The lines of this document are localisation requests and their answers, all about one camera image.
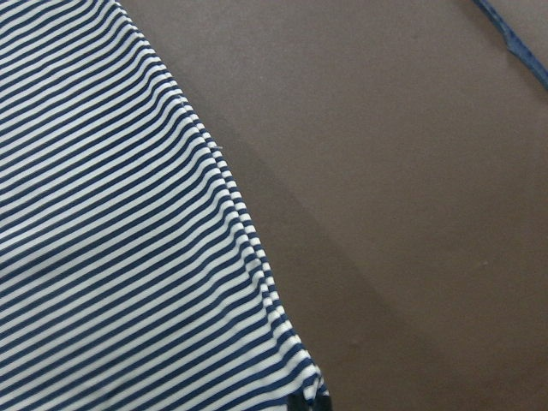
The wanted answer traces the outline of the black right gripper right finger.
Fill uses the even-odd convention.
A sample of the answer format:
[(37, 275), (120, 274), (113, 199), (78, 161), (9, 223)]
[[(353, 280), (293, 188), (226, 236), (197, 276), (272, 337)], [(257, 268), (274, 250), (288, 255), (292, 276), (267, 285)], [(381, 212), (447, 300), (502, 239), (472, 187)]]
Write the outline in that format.
[(329, 396), (317, 396), (314, 400), (314, 411), (333, 411)]

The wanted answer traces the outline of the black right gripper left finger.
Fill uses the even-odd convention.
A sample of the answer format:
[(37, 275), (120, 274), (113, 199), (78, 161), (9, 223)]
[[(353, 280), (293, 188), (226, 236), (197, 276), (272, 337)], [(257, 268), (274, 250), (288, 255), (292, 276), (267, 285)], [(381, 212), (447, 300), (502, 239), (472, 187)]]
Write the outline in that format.
[(287, 397), (288, 411), (308, 411), (309, 406), (307, 400), (301, 395), (289, 395)]

